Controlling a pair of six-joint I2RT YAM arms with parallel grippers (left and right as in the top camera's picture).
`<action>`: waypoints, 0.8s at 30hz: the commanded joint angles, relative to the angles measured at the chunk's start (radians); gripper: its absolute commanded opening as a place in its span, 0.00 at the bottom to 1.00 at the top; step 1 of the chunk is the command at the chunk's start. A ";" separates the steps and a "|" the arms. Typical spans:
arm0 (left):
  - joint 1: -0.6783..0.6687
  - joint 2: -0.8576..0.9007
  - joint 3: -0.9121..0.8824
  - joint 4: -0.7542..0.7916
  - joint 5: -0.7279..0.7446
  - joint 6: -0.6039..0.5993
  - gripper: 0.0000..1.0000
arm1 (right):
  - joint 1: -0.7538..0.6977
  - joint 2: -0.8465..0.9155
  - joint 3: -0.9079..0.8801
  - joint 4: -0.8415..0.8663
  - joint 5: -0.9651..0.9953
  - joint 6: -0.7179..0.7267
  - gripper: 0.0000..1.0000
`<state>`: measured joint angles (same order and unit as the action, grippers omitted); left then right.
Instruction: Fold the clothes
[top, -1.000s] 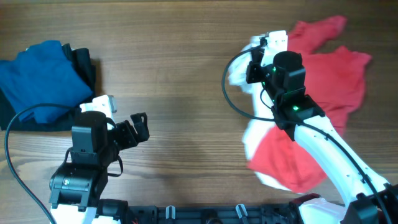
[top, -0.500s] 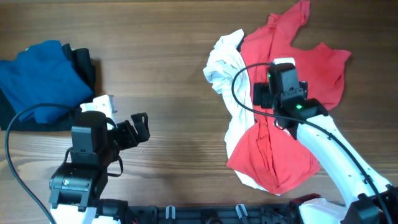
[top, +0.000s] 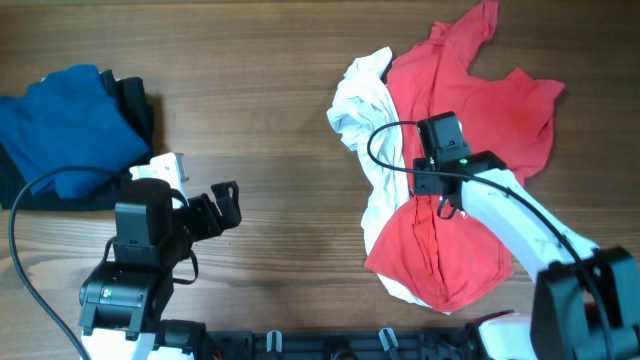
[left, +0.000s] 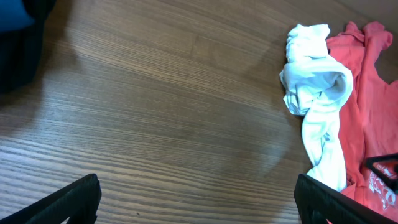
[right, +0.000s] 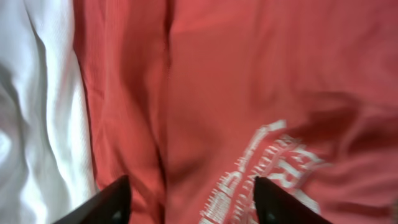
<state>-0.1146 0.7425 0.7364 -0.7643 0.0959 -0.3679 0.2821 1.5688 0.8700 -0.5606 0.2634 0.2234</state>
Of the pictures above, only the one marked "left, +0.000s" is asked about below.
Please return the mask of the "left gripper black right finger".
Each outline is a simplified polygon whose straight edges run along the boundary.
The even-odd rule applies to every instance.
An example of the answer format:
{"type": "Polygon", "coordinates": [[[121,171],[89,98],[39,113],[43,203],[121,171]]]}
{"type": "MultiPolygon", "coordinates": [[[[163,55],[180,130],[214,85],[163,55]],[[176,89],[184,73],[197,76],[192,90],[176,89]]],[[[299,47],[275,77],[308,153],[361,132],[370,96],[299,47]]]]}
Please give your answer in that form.
{"type": "Polygon", "coordinates": [[[298,176],[294,199],[303,224],[397,224],[306,174],[298,176]]]}

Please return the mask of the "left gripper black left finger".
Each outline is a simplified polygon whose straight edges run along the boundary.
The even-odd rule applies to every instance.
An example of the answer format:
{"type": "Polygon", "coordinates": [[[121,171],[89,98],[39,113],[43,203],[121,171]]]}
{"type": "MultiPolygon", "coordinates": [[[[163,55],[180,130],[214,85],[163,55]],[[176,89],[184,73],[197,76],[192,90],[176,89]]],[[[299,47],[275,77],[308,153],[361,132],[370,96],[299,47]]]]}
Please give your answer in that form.
{"type": "Polygon", "coordinates": [[[94,224],[101,187],[96,174],[88,174],[28,207],[1,219],[1,224],[94,224]]]}

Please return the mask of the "white t-shirt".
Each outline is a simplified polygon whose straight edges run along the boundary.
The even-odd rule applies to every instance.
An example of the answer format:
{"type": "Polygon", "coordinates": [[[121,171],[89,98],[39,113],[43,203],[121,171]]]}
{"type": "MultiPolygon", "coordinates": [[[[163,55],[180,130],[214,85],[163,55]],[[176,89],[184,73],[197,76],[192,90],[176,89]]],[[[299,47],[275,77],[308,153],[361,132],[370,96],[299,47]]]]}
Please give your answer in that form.
{"type": "Polygon", "coordinates": [[[312,168],[308,175],[334,190],[346,188],[346,166],[338,133],[340,109],[353,91],[353,75],[330,56],[326,24],[296,25],[287,34],[287,62],[280,72],[284,102],[303,116],[302,141],[312,168]]]}

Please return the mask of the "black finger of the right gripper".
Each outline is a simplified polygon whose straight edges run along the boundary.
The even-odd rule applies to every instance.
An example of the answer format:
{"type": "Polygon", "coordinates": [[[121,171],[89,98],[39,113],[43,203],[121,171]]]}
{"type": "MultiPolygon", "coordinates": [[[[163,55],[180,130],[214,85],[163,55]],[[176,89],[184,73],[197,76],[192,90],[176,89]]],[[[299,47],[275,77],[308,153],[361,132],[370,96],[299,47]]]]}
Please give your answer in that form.
{"type": "Polygon", "coordinates": [[[397,153],[384,156],[369,157],[365,160],[365,166],[376,174],[393,192],[397,192],[397,153]],[[378,168],[377,165],[383,165],[388,162],[396,162],[393,172],[378,168]]]}

